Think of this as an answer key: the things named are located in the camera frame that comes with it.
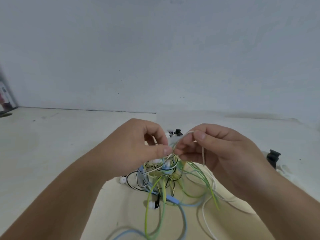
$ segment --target person's right hand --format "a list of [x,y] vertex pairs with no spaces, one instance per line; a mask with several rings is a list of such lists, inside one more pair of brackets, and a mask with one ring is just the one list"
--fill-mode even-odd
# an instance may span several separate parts
[[264,191],[277,177],[260,149],[239,132],[216,124],[201,124],[180,140],[174,150],[181,160],[206,166],[235,196],[248,200],[251,193]]

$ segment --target gray wall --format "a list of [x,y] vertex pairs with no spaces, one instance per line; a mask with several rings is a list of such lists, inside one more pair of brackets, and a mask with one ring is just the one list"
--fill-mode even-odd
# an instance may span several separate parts
[[0,0],[21,106],[320,120],[320,0]]

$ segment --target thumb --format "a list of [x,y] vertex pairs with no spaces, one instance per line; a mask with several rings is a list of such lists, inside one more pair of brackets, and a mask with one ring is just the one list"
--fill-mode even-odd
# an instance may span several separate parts
[[163,158],[172,153],[172,148],[168,145],[145,145],[142,159],[150,161],[157,158]]
[[193,136],[200,146],[218,156],[227,156],[231,152],[232,145],[230,141],[218,139],[200,130],[195,130]]

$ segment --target person's left hand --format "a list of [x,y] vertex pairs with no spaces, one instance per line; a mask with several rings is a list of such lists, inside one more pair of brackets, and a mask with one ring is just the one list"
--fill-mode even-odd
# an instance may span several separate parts
[[172,153],[168,139],[160,125],[139,119],[130,119],[84,157],[98,166],[106,180],[125,176],[147,161]]

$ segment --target forearm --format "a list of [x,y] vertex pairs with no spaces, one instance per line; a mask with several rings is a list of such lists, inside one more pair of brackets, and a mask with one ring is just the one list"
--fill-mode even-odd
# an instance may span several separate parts
[[105,182],[88,157],[75,161],[47,186],[0,240],[80,239]]
[[249,203],[276,240],[320,237],[320,203],[280,175]]

